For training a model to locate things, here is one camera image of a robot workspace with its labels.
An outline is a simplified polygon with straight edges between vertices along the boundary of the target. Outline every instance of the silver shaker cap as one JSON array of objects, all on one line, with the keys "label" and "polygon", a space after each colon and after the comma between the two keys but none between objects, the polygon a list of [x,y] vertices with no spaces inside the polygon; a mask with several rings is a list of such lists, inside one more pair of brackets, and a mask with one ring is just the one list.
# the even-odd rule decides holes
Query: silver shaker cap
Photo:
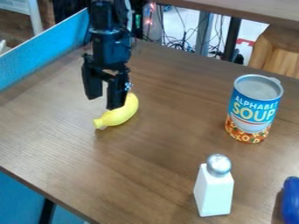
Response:
[{"label": "silver shaker cap", "polygon": [[222,178],[232,169],[231,160],[222,154],[212,154],[206,159],[206,168],[215,178]]}]

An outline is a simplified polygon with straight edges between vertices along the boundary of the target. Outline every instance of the can label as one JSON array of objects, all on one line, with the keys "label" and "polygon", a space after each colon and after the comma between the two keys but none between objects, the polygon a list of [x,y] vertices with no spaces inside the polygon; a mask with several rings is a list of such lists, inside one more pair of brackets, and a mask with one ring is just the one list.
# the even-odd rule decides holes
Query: can label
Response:
[{"label": "can label", "polygon": [[280,98],[272,101],[255,100],[234,88],[226,118],[227,133],[245,143],[263,141],[268,136],[279,102]]}]

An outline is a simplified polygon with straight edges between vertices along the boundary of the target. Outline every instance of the blue panel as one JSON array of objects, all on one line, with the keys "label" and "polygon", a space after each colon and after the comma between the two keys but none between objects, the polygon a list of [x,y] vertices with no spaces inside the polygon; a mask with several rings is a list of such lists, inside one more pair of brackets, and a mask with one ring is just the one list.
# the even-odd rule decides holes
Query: blue panel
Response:
[{"label": "blue panel", "polygon": [[87,10],[82,10],[0,56],[0,90],[81,46],[87,35],[88,23]]},{"label": "blue panel", "polygon": [[55,213],[52,218],[52,224],[83,224],[84,221],[75,216],[73,213],[68,212],[61,206],[56,206]]},{"label": "blue panel", "polygon": [[0,172],[0,223],[38,224],[44,197]]}]

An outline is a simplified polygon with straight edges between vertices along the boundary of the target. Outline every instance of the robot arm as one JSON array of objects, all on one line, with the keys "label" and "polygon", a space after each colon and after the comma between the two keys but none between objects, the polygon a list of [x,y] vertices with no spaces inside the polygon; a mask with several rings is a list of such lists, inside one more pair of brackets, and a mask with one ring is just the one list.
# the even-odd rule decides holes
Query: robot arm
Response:
[{"label": "robot arm", "polygon": [[117,109],[124,105],[131,87],[129,69],[125,65],[131,55],[134,20],[131,4],[129,0],[115,0],[114,3],[92,0],[87,7],[93,55],[83,56],[82,78],[85,93],[89,100],[102,96],[102,82],[105,81],[108,83],[107,109]]}]

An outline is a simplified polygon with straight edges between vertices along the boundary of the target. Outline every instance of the can lid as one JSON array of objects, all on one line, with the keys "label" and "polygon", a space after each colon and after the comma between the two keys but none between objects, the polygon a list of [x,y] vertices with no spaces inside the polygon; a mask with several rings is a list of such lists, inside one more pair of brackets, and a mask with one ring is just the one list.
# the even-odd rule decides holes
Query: can lid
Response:
[{"label": "can lid", "polygon": [[234,82],[235,88],[243,95],[262,101],[279,99],[283,88],[279,80],[259,74],[246,74]]},{"label": "can lid", "polygon": [[206,159],[206,168],[215,178],[222,178],[232,169],[231,160],[222,154],[212,154]]}]

